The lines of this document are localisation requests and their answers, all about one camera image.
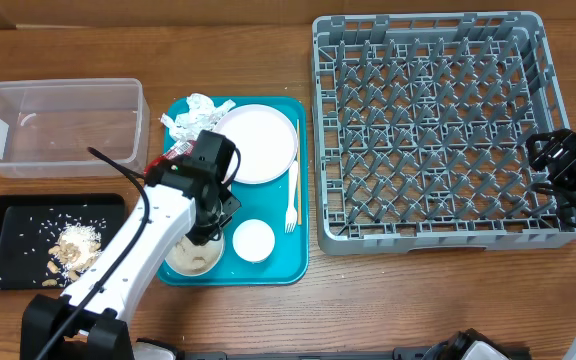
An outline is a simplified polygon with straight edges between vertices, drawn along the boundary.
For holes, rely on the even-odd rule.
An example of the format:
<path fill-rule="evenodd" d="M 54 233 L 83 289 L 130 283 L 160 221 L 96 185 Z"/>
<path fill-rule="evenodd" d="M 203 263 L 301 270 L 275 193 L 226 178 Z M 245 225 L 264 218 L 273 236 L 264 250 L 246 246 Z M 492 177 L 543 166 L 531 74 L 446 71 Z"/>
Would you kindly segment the light green bowl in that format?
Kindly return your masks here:
<path fill-rule="evenodd" d="M 165 258 L 166 264 L 183 276 L 200 276 L 210 270 L 221 259 L 225 250 L 225 241 L 220 237 L 205 245 L 194 245 L 187 237 L 177 242 Z"/>

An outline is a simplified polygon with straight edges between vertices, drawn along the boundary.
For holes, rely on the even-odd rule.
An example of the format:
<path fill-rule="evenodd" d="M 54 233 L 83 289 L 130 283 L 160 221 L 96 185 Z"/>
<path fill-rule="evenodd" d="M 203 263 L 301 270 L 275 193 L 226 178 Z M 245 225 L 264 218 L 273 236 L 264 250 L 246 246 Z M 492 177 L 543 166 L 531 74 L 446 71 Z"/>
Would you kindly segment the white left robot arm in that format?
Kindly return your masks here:
<path fill-rule="evenodd" d="M 183 351 L 150 339 L 133 341 L 129 323 L 165 257 L 188 239 L 223 238 L 240 208 L 228 167 L 239 157 L 225 136 L 203 130 L 187 155 L 162 159 L 146 174 L 117 169 L 140 198 L 95 263 L 57 298 L 37 295 L 22 317 L 23 359 L 182 359 Z"/>

